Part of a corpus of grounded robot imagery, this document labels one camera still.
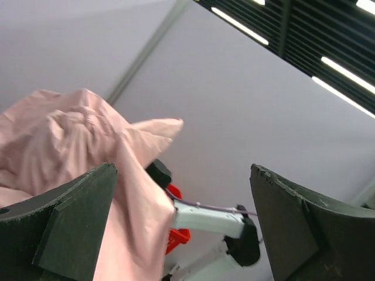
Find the fabric fold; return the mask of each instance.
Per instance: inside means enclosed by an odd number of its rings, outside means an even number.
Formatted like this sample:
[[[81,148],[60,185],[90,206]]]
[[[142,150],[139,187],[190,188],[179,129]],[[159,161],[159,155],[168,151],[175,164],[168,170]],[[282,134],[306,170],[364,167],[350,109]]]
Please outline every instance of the fabric fold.
[[[87,89],[35,91],[0,115],[0,207],[114,163],[118,183],[94,280],[159,280],[174,208],[144,168],[182,125],[130,124]]]

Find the cable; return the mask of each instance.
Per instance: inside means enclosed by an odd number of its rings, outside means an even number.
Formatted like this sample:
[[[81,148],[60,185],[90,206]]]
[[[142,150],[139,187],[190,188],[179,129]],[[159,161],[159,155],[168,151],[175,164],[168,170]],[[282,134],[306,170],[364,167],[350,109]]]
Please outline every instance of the cable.
[[[167,195],[178,202],[184,203],[185,205],[196,207],[196,208],[203,208],[203,209],[208,209],[208,210],[213,210],[213,211],[219,211],[219,212],[233,212],[234,214],[247,214],[247,215],[253,215],[257,217],[257,213],[255,212],[249,212],[249,211],[242,211],[242,210],[237,210],[235,208],[221,208],[221,207],[215,207],[215,206],[209,206],[209,205],[203,205],[199,202],[192,203],[183,199],[178,198],[175,196],[172,192],[170,192],[168,189],[166,189]]]

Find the white wall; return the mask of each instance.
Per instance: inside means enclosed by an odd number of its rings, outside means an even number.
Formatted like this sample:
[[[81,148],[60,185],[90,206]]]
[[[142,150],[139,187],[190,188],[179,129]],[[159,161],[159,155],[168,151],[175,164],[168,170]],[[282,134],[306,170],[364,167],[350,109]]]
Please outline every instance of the white wall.
[[[115,107],[129,121],[185,120],[162,159],[185,197],[201,203],[253,210],[252,163],[344,201],[375,176],[375,120],[199,5],[182,15]],[[168,261],[184,264],[218,239],[194,232]],[[223,280],[270,280],[262,254],[257,266]]]
[[[174,1],[0,1],[0,112],[38,88],[107,97]]]

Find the ceiling beam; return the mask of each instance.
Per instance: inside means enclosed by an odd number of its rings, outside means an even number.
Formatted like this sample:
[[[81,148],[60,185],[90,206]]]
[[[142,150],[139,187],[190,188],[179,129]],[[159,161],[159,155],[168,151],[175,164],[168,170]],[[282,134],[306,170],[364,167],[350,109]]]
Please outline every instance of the ceiling beam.
[[[280,29],[280,43],[279,43],[279,56],[283,59],[285,53],[285,46],[287,44],[289,19],[291,17],[293,0],[284,0],[284,8],[282,11],[282,22]]]
[[[126,87],[130,83],[134,75],[138,72],[138,70],[141,68],[143,63],[148,58],[148,56],[156,48],[158,43],[164,38],[167,31],[171,28],[171,26],[173,26],[173,24],[177,21],[180,15],[186,10],[186,7],[189,3],[191,3],[191,0],[175,1],[175,4],[173,5],[168,15],[165,17],[164,21],[161,23],[161,25],[152,35],[152,37],[148,40],[146,46],[142,49],[138,57],[133,61],[132,65],[125,73],[125,76],[123,76],[121,81],[113,89],[112,93],[107,99],[107,102],[110,105],[114,105],[116,100],[124,93]]]

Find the black ceiling grille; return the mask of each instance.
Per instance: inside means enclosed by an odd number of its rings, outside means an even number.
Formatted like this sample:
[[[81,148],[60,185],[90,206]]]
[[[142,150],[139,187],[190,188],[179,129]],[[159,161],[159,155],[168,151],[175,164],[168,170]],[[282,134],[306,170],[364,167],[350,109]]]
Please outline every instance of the black ceiling grille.
[[[375,95],[321,62],[325,56],[375,85],[375,15],[357,0],[199,0],[268,40],[264,46],[375,113]]]

